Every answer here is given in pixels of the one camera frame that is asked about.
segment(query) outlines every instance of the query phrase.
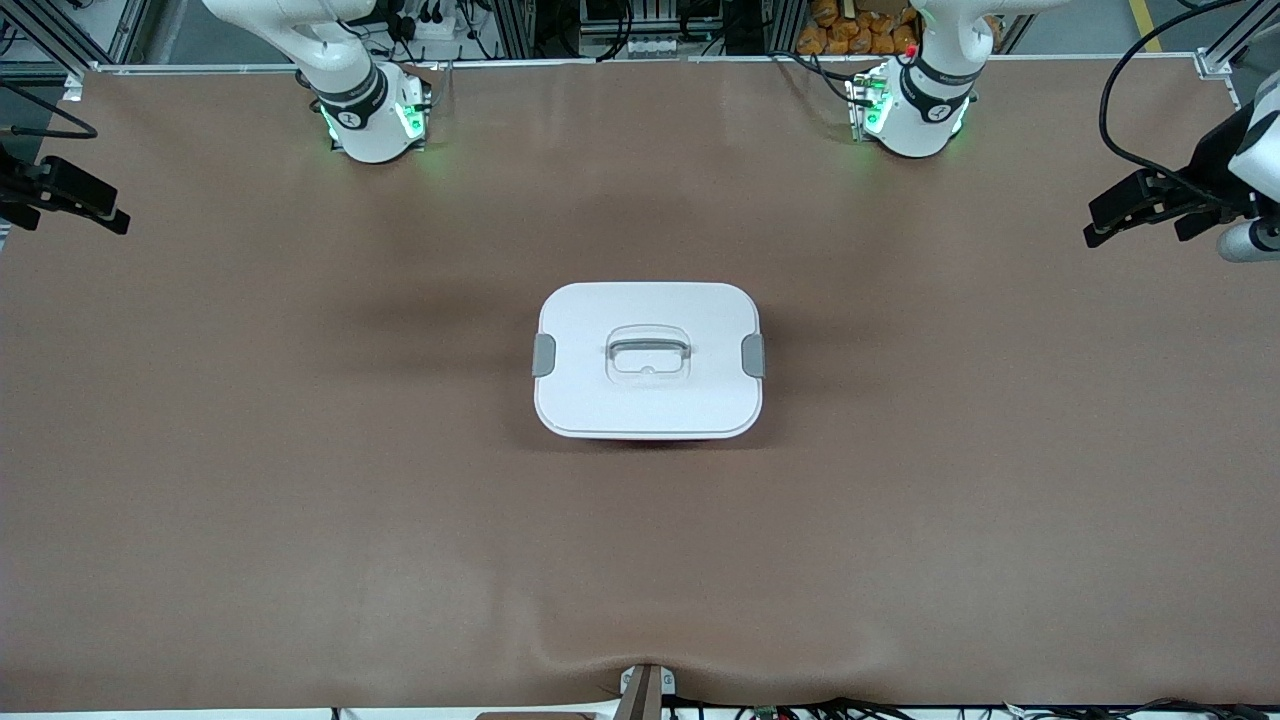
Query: black cable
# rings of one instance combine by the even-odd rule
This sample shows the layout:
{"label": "black cable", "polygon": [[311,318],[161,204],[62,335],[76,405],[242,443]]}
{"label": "black cable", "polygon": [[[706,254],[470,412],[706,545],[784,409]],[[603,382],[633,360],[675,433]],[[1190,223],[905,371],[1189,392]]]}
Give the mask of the black cable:
{"label": "black cable", "polygon": [[818,73],[818,74],[822,74],[824,77],[829,77],[831,79],[835,79],[835,81],[838,81],[838,82],[845,82],[845,81],[854,79],[854,77],[858,74],[858,73],[851,73],[851,74],[846,76],[846,74],[841,74],[841,73],[833,73],[831,70],[827,70],[827,69],[819,68],[819,67],[817,67],[814,64],[810,64],[808,60],[805,60],[804,58],[801,58],[799,54],[790,53],[787,50],[771,50],[771,51],[765,53],[764,55],[767,58],[786,58],[787,60],[795,61],[795,64],[797,64],[801,68],[809,70],[810,73]]}
{"label": "black cable", "polygon": [[[858,105],[859,108],[874,106],[874,104],[870,100],[863,100],[860,97],[850,97],[845,95],[838,87],[836,87],[836,83],[831,81],[831,74],[822,69],[822,61],[818,60],[818,55],[812,55],[810,59],[813,60],[813,67],[818,69],[818,74],[822,76],[822,79],[823,82],[827,83],[827,87],[829,87],[831,91],[836,94],[836,97],[840,97],[841,100],[849,102],[850,105]],[[904,720],[911,720],[911,719],[904,716]]]}
{"label": "black cable", "polygon": [[622,8],[622,14],[627,19],[627,29],[622,29],[622,19],[618,19],[618,37],[609,47],[609,51],[595,59],[596,63],[603,63],[605,60],[612,60],[618,56],[618,53],[627,46],[627,41],[631,40],[631,24],[635,20],[635,9],[631,8],[631,0],[618,0],[618,5]]}
{"label": "black cable", "polygon": [[694,10],[690,8],[687,12],[680,14],[680,38],[686,42],[698,42],[698,38],[689,35],[689,20],[694,17]]}
{"label": "black cable", "polygon": [[1116,143],[1116,141],[1111,138],[1111,131],[1107,129],[1107,109],[1111,105],[1111,91],[1115,87],[1116,78],[1120,77],[1120,70],[1123,70],[1125,68],[1125,65],[1128,65],[1129,61],[1133,60],[1133,58],[1138,54],[1138,51],[1142,50],[1142,47],[1144,45],[1147,45],[1147,42],[1149,42],[1151,40],[1156,38],[1160,33],[1167,31],[1171,27],[1179,26],[1179,24],[1181,24],[1181,23],[1184,23],[1184,22],[1187,22],[1187,20],[1189,20],[1192,18],[1203,15],[1204,13],[1211,13],[1213,10],[1217,10],[1219,8],[1226,8],[1228,5],[1234,5],[1234,4],[1239,3],[1239,1],[1240,0],[1211,0],[1208,3],[1204,3],[1203,5],[1199,5],[1199,6],[1197,6],[1197,8],[1192,9],[1192,10],[1188,10],[1188,12],[1178,15],[1176,18],[1172,18],[1171,20],[1161,23],[1160,26],[1157,26],[1156,28],[1153,28],[1151,32],[1148,32],[1147,35],[1142,36],[1142,38],[1138,40],[1138,42],[1135,42],[1133,45],[1133,47],[1130,47],[1124,55],[1121,55],[1120,56],[1120,61],[1117,61],[1116,67],[1111,69],[1111,74],[1107,77],[1106,85],[1102,86],[1102,100],[1098,102],[1098,135],[1102,136],[1102,143],[1107,146],[1107,150],[1110,150],[1115,155],[1117,155],[1117,156],[1120,156],[1120,158],[1123,158],[1123,159],[1125,159],[1125,160],[1135,164],[1135,165],[1147,168],[1148,170],[1152,170],[1152,172],[1156,172],[1156,173],[1160,173],[1160,174],[1167,177],[1170,181],[1172,181],[1176,184],[1181,186],[1188,192],[1190,192],[1192,195],[1199,197],[1204,202],[1208,202],[1211,205],[1220,205],[1222,208],[1229,208],[1229,209],[1235,210],[1238,213],[1248,214],[1251,211],[1249,208],[1242,208],[1242,206],[1238,206],[1235,204],[1228,202],[1228,201],[1222,200],[1221,197],[1217,197],[1212,192],[1204,190],[1203,187],[1201,187],[1201,186],[1193,183],[1192,181],[1184,178],[1179,173],[1176,173],[1176,172],[1174,172],[1174,170],[1171,170],[1171,169],[1161,165],[1160,163],[1156,163],[1155,160],[1148,160],[1147,158],[1143,158],[1142,155],[1138,155],[1135,152],[1130,152],[1130,151],[1125,150],[1124,147],[1120,147]]}
{"label": "black cable", "polygon": [[662,696],[663,707],[698,707],[698,708],[712,708],[712,710],[741,710],[741,705],[718,705],[714,702],[704,702],[700,700],[689,700],[686,697],[680,697],[678,694],[664,694]]}
{"label": "black cable", "polygon": [[[1176,211],[1178,209],[1170,209],[1161,215],[1176,215],[1181,214]],[[1189,700],[1165,697],[1160,700],[1153,700],[1146,705],[1133,707],[1130,710],[1124,710],[1120,712],[1110,712],[1102,707],[1056,707],[1050,706],[1041,712],[1030,712],[1025,716],[1025,720],[1043,720],[1043,719],[1060,719],[1060,720],[1129,720],[1133,715],[1146,711],[1169,711],[1169,712],[1194,712],[1203,715],[1212,715],[1219,720],[1235,720],[1235,712],[1215,707],[1211,705],[1203,705],[1199,702],[1193,702]]]}
{"label": "black cable", "polygon": [[[582,58],[584,55],[573,49],[573,46],[568,41],[568,36],[564,35],[567,32],[567,28],[564,27],[562,15],[567,5],[568,0],[559,0],[556,5],[556,35],[561,41],[561,46],[564,47],[564,51],[568,53],[571,58]],[[613,45],[611,45],[609,49],[605,50],[603,55],[595,58],[596,63],[603,63],[605,60],[612,60],[613,58],[616,58],[618,53],[621,53],[622,49],[626,47],[627,41],[631,38],[631,28],[635,20],[635,10],[631,8],[631,0],[617,0],[617,5],[620,12],[618,35],[614,38]],[[623,20],[626,22],[626,29],[623,29]]]}
{"label": "black cable", "polygon": [[[745,17],[746,15],[744,15],[744,14],[733,15],[733,19],[731,19],[730,22],[727,22],[723,26],[721,26],[719,29],[714,29],[714,31],[707,33],[707,36],[710,38],[710,42],[707,44],[707,47],[703,47],[703,51],[700,53],[700,55],[707,55],[707,53],[709,53],[710,49],[716,45],[716,41],[718,41],[718,40],[726,40],[728,37],[728,31],[732,29],[733,26],[736,26],[737,23],[740,23],[742,20],[742,18],[745,18]],[[754,31],[758,31],[758,29],[764,29],[764,28],[769,27],[771,24],[773,24],[773,20],[768,20],[768,22],[760,23],[760,24],[758,24],[758,26],[755,26],[753,28],[748,28],[748,32],[754,32]],[[695,38],[695,37],[689,37],[689,40],[694,41],[694,42],[698,41],[698,38]],[[728,41],[726,40],[726,44],[721,45],[721,55],[724,55],[727,53],[727,50],[728,50]]]}
{"label": "black cable", "polygon": [[9,35],[9,23],[5,22],[0,27],[0,42],[4,42],[4,47],[0,47],[0,55],[4,55],[9,50],[13,50],[13,44],[18,41],[18,28],[13,28],[13,35]]}
{"label": "black cable", "polygon": [[475,14],[471,13],[468,8],[466,8],[468,3],[470,0],[457,0],[458,12],[462,13],[462,22],[467,24],[467,37],[476,41],[476,47],[480,49],[480,54],[484,55],[485,60],[497,60],[497,54],[494,55],[489,54],[489,50],[485,49],[484,42],[480,41],[480,33],[476,32],[475,26],[471,24],[471,19],[475,18]]}
{"label": "black cable", "polygon": [[83,132],[70,132],[64,129],[10,127],[9,135],[24,135],[29,137],[61,137],[67,140],[93,140],[95,137],[97,137],[97,129],[95,129],[93,126],[60,109],[58,105],[46,102],[41,97],[32,95],[31,92],[27,92],[26,90],[5,81],[4,78],[0,78],[0,87],[12,90],[13,92],[20,95],[22,97],[26,97],[27,100],[35,102],[36,105],[40,105],[41,108],[49,110],[50,113],[58,115],[59,118],[72,123],[73,126],[83,131]]}

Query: brown table surface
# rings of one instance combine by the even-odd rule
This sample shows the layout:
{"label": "brown table surface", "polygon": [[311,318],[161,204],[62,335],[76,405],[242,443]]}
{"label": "brown table surface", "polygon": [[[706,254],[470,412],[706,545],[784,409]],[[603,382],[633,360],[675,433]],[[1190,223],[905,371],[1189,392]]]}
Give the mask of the brown table surface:
{"label": "brown table surface", "polygon": [[[102,77],[50,142],[132,232],[0,258],[5,710],[604,697],[1280,701],[1280,269],[1169,227],[1110,61],[998,61],[938,158],[767,63],[458,70],[431,147],[326,150],[289,76]],[[1121,142],[1230,113],[1138,63]],[[575,281],[724,281],[764,413],[570,441],[529,377]]]}

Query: cable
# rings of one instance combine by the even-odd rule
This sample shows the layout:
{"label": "cable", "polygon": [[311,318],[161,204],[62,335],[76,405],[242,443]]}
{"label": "cable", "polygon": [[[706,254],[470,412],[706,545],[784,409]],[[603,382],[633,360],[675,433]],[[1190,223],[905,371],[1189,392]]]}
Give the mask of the cable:
{"label": "cable", "polygon": [[468,0],[457,0],[458,12],[462,13],[462,22],[467,24],[467,37],[476,41],[476,47],[480,49],[480,54],[484,55],[485,60],[497,60],[497,58],[494,55],[490,55],[489,51],[485,49],[484,42],[480,41],[480,33],[476,32],[475,26],[471,24],[471,19],[475,15],[470,13],[468,9],[466,8],[467,3]]}
{"label": "cable", "polygon": [[1044,720],[1044,719],[1061,719],[1061,720],[1129,720],[1133,715],[1146,711],[1169,711],[1169,712],[1193,712],[1211,715],[1217,720],[1236,720],[1240,719],[1234,711],[1228,711],[1212,705],[1203,705],[1199,702],[1193,702],[1189,700],[1181,700],[1175,697],[1165,697],[1160,700],[1153,700],[1146,705],[1124,710],[1121,712],[1108,712],[1102,707],[1044,707],[1041,712],[1029,712],[1024,716],[1024,720]]}
{"label": "cable", "polygon": [[1133,60],[1134,55],[1137,55],[1138,51],[1142,50],[1142,47],[1144,45],[1147,45],[1147,42],[1149,42],[1151,40],[1153,40],[1155,37],[1157,37],[1160,33],[1167,31],[1171,27],[1179,26],[1179,24],[1181,24],[1181,23],[1184,23],[1184,22],[1187,22],[1187,20],[1189,20],[1192,18],[1203,15],[1204,13],[1211,13],[1213,10],[1217,10],[1219,8],[1226,8],[1228,5],[1234,5],[1234,4],[1239,3],[1239,1],[1240,0],[1210,0],[1210,1],[1204,3],[1203,5],[1199,5],[1199,6],[1197,6],[1197,8],[1192,9],[1192,10],[1188,10],[1188,12],[1185,12],[1185,13],[1183,13],[1183,14],[1172,18],[1171,20],[1161,23],[1160,26],[1157,26],[1156,28],[1153,28],[1151,32],[1148,32],[1147,35],[1142,36],[1142,38],[1139,38],[1138,42],[1135,42],[1132,47],[1129,47],[1129,50],[1124,55],[1120,56],[1120,61],[1116,63],[1116,67],[1111,69],[1111,74],[1107,77],[1106,85],[1102,86],[1102,99],[1098,102],[1098,135],[1102,136],[1102,143],[1107,146],[1107,150],[1110,150],[1115,155],[1117,155],[1117,156],[1120,156],[1120,158],[1123,158],[1123,159],[1125,159],[1125,160],[1135,164],[1135,165],[1147,168],[1148,170],[1152,170],[1155,173],[1158,173],[1158,174],[1162,174],[1162,176],[1167,177],[1170,181],[1172,181],[1176,184],[1181,186],[1188,192],[1190,192],[1192,195],[1199,197],[1204,202],[1208,202],[1211,205],[1220,205],[1222,208],[1229,208],[1229,209],[1235,210],[1238,213],[1248,214],[1252,209],[1249,209],[1249,208],[1242,208],[1242,206],[1238,206],[1235,204],[1228,202],[1228,201],[1222,200],[1221,197],[1217,197],[1212,192],[1204,190],[1203,187],[1201,187],[1201,186],[1193,183],[1192,181],[1184,178],[1179,173],[1176,173],[1176,172],[1174,172],[1174,170],[1171,170],[1171,169],[1169,169],[1169,168],[1158,164],[1158,163],[1156,163],[1155,160],[1148,160],[1147,158],[1143,158],[1142,155],[1138,155],[1135,152],[1130,152],[1130,151],[1125,150],[1124,147],[1120,147],[1116,143],[1116,141],[1111,138],[1111,131],[1107,129],[1107,110],[1110,109],[1110,105],[1111,105],[1111,91],[1115,88],[1116,78],[1120,77],[1120,70],[1123,70],[1125,68],[1125,65],[1128,65],[1129,61]]}
{"label": "cable", "polygon": [[[582,58],[582,55],[577,50],[573,50],[573,46],[568,41],[568,36],[564,35],[567,28],[564,27],[564,23],[562,22],[561,18],[566,5],[568,5],[568,0],[559,0],[556,5],[556,35],[561,41],[561,46],[564,47],[564,51],[568,53],[570,56]],[[617,0],[617,5],[620,10],[618,35],[614,38],[613,45],[611,45],[609,49],[603,55],[595,58],[596,63],[612,60],[618,55],[618,53],[622,51],[623,47],[626,47],[627,41],[631,40],[631,28],[635,20],[635,10],[631,8],[631,0]],[[623,29],[623,20],[626,20],[626,29]]]}
{"label": "cable", "polygon": [[27,100],[35,102],[36,105],[40,105],[41,108],[49,110],[50,113],[58,115],[59,118],[61,118],[61,119],[64,119],[64,120],[74,124],[76,127],[78,127],[78,128],[81,128],[83,131],[83,132],[69,132],[69,131],[63,131],[63,129],[40,129],[40,128],[10,127],[9,128],[9,135],[24,135],[24,136],[31,136],[31,137],[61,137],[61,138],[67,138],[67,140],[93,140],[95,137],[97,137],[97,129],[95,129],[93,126],[91,126],[91,124],[86,123],[84,120],[77,118],[76,115],[72,115],[70,113],[60,109],[58,105],[46,102],[41,97],[37,97],[36,95],[32,95],[31,92],[27,92],[26,90],[18,87],[17,85],[13,85],[13,83],[5,81],[4,78],[0,78],[0,87],[6,88],[6,90],[12,90],[13,92],[20,95],[22,97],[26,97]]}
{"label": "cable", "polygon": [[[740,23],[742,20],[742,18],[745,18],[745,17],[746,15],[744,15],[741,13],[737,14],[737,15],[733,15],[733,19],[731,19],[730,22],[727,22],[723,26],[721,26],[719,29],[713,29],[712,32],[707,33],[707,37],[710,40],[710,42],[707,44],[707,47],[703,47],[703,51],[700,53],[700,55],[707,55],[707,53],[710,51],[712,46],[716,45],[716,41],[718,41],[718,40],[726,40],[728,37],[728,31],[732,29],[733,26],[736,26],[737,23]],[[772,19],[768,20],[768,22],[760,23],[760,24],[758,24],[755,27],[748,28],[746,32],[755,32],[758,29],[764,29],[764,28],[769,27],[771,24],[773,24]],[[698,42],[698,38],[692,37],[692,36],[686,37],[686,40],[689,40],[690,42]],[[726,40],[724,45],[721,45],[719,54],[721,55],[726,55],[727,53],[728,53],[728,41]]]}
{"label": "cable", "polygon": [[831,79],[835,79],[835,81],[838,81],[838,82],[845,82],[845,81],[854,79],[854,77],[858,74],[858,73],[852,73],[852,74],[845,76],[845,74],[833,73],[831,70],[818,68],[817,65],[810,64],[808,60],[805,60],[804,58],[801,58],[796,53],[790,53],[787,50],[771,50],[771,51],[765,53],[764,55],[768,56],[768,58],[786,58],[787,60],[794,60],[795,64],[797,64],[801,68],[809,70],[810,73],[818,73],[818,74],[829,77]]}
{"label": "cable", "polygon": [[4,47],[0,47],[0,55],[4,55],[13,49],[13,44],[18,41],[18,28],[13,27],[13,35],[9,35],[9,20],[0,20],[0,42],[4,42]]}
{"label": "cable", "polygon": [[689,35],[689,20],[694,17],[694,10],[690,8],[687,12],[680,14],[680,38],[686,42],[696,42],[698,38]]}
{"label": "cable", "polygon": [[849,102],[850,105],[858,105],[859,108],[874,106],[874,104],[870,100],[863,100],[860,97],[850,97],[845,95],[838,87],[836,87],[836,83],[831,81],[831,74],[822,69],[822,61],[818,60],[818,55],[812,55],[810,59],[813,60],[813,67],[817,68],[818,74],[822,76],[822,79],[823,82],[827,83],[827,87],[829,87],[831,91],[836,94],[836,97],[840,97],[841,100]]}

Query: white storage box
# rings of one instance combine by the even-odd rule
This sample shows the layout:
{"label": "white storage box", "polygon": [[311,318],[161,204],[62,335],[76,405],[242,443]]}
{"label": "white storage box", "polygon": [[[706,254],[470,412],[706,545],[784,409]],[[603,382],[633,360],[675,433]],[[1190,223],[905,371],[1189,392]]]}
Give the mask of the white storage box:
{"label": "white storage box", "polygon": [[534,407],[576,438],[713,439],[760,416],[755,304],[723,283],[575,283],[543,304]]}

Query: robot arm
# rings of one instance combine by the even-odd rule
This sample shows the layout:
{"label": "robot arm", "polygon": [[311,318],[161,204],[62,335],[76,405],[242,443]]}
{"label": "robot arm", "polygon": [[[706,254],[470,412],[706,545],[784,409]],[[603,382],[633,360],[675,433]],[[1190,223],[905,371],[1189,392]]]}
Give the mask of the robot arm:
{"label": "robot arm", "polygon": [[298,65],[329,135],[353,159],[385,163],[424,141],[422,81],[393,63],[374,63],[340,24],[371,13],[375,0],[205,0],[205,6]]}
{"label": "robot arm", "polygon": [[1033,13],[1069,0],[911,0],[924,18],[920,51],[909,64],[891,60],[868,74],[874,109],[863,131],[888,150],[925,158],[960,129],[974,81],[991,58],[993,38],[983,19],[996,13]]}
{"label": "robot arm", "polygon": [[1219,238],[1233,263],[1280,260],[1280,73],[1262,83],[1253,102],[1211,129],[1178,176],[1211,193],[1210,202],[1149,169],[1140,169],[1089,202],[1089,247],[1142,224],[1174,220],[1181,241],[1244,218]]}

